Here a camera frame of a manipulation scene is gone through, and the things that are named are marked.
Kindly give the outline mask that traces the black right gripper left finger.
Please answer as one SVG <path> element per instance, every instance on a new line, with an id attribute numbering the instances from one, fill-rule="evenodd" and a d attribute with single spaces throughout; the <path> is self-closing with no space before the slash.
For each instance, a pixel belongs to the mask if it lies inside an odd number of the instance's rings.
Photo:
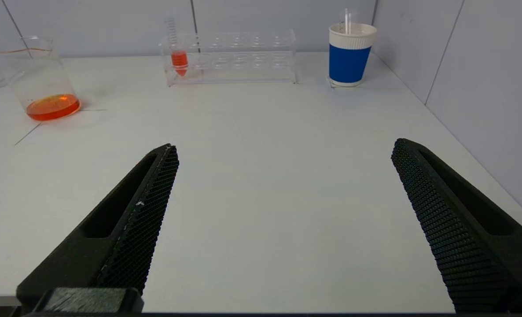
<path id="1" fill-rule="evenodd" d="M 175 146 L 150 151 L 17 287 L 31 312 L 56 288 L 119 288 L 143 294 L 179 168 Z"/>

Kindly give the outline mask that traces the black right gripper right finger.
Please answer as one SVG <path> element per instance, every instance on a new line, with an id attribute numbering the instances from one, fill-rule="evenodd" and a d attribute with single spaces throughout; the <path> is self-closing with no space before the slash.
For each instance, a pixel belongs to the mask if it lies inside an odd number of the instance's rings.
<path id="1" fill-rule="evenodd" d="M 419 143 L 391 160 L 456 313 L 522 313 L 522 225 Z"/>

